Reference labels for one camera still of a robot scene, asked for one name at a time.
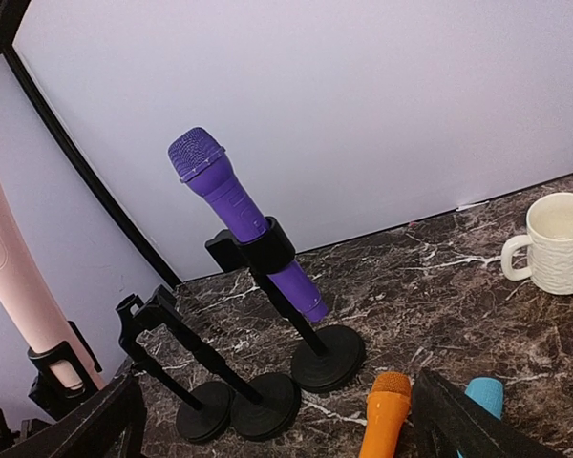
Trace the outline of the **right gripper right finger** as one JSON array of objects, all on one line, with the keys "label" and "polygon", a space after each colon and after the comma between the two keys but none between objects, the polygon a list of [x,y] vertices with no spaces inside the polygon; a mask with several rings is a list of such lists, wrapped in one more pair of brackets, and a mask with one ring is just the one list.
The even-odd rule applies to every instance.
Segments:
[{"label": "right gripper right finger", "polygon": [[457,386],[428,368],[416,376],[411,411],[419,457],[561,456],[495,418]]}]

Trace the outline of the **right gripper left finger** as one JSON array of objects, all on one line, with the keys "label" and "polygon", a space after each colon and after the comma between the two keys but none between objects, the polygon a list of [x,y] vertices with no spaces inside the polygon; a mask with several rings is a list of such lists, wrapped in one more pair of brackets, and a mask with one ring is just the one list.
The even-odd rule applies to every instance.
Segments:
[{"label": "right gripper left finger", "polygon": [[0,452],[0,457],[141,457],[146,407],[130,374],[107,386],[63,419]]}]

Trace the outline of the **blue microphone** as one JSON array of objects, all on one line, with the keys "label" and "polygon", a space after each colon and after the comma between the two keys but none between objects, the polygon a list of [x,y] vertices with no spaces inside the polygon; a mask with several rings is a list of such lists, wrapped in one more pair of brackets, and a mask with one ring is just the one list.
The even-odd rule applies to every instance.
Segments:
[{"label": "blue microphone", "polygon": [[497,419],[501,419],[504,387],[491,377],[476,377],[466,387],[465,394]]}]

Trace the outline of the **orange microphone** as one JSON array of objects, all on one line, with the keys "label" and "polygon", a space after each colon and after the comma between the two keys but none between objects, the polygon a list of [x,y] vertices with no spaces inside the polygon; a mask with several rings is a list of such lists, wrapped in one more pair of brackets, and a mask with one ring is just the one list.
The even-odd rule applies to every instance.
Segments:
[{"label": "orange microphone", "polygon": [[367,398],[361,458],[394,457],[400,430],[410,412],[411,397],[412,386],[407,375],[383,372],[376,377]]}]

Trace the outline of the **black stand of pink microphone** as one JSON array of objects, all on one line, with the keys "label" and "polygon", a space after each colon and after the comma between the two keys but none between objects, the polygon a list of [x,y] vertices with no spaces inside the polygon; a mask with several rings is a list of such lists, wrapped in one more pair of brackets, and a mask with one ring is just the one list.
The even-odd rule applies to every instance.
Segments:
[{"label": "black stand of pink microphone", "polygon": [[37,369],[29,397],[58,421],[84,404],[104,386],[101,366],[74,322],[72,331],[55,334],[34,320],[21,327],[29,344],[28,358]]}]

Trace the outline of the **black stand of blue microphone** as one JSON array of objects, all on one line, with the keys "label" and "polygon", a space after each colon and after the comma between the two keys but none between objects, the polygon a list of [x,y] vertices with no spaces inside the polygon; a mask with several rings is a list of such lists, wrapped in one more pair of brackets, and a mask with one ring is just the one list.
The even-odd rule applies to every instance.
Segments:
[{"label": "black stand of blue microphone", "polygon": [[207,443],[219,437],[229,426],[233,389],[223,382],[207,382],[187,391],[165,372],[137,338],[142,332],[163,324],[209,372],[222,377],[225,359],[182,322],[171,300],[155,296],[151,301],[143,302],[138,295],[131,294],[119,303],[116,312],[121,322],[118,343],[133,360],[134,367],[146,371],[180,398],[176,418],[180,437],[192,444]]}]

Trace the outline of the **black stand of purple microphone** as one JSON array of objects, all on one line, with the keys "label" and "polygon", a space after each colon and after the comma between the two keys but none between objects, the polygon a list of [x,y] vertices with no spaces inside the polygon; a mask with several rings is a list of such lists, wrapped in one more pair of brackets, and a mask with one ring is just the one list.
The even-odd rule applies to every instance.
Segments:
[{"label": "black stand of purple microphone", "polygon": [[239,242],[227,229],[205,243],[205,249],[224,272],[247,268],[278,313],[303,339],[294,350],[290,371],[305,391],[329,393],[347,385],[366,357],[361,336],[353,329],[330,325],[313,330],[301,312],[270,279],[284,273],[295,261],[295,248],[274,217],[266,219],[268,230],[250,242]]}]

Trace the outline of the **black stand of orange microphone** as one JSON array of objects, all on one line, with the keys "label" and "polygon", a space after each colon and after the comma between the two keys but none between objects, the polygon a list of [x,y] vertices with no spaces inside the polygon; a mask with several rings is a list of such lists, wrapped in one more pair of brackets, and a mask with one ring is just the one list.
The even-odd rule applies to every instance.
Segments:
[{"label": "black stand of orange microphone", "polygon": [[[176,298],[165,287],[158,287],[146,302],[155,296],[171,300],[176,309]],[[211,382],[223,382],[233,389],[229,426],[242,438],[264,442],[281,435],[294,423],[301,406],[301,389],[286,374],[269,372],[248,382],[226,363],[224,375],[218,377]]]}]

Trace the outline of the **pink microphone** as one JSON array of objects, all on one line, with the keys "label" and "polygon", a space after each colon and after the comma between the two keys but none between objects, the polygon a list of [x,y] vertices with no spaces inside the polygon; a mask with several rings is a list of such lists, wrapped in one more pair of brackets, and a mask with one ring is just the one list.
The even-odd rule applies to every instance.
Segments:
[{"label": "pink microphone", "polygon": [[67,343],[98,389],[106,383],[75,335],[34,262],[0,183],[0,302],[32,354],[44,356]]}]

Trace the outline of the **purple microphone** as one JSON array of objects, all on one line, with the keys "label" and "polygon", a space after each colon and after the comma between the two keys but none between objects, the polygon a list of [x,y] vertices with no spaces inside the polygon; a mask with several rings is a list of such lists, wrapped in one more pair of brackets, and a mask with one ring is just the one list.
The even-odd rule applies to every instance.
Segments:
[{"label": "purple microphone", "polygon": [[292,306],[317,323],[328,314],[321,293],[301,265],[278,245],[281,239],[237,178],[226,150],[201,127],[178,137],[168,156],[179,175],[195,194],[202,197],[244,249],[248,262],[268,275]]}]

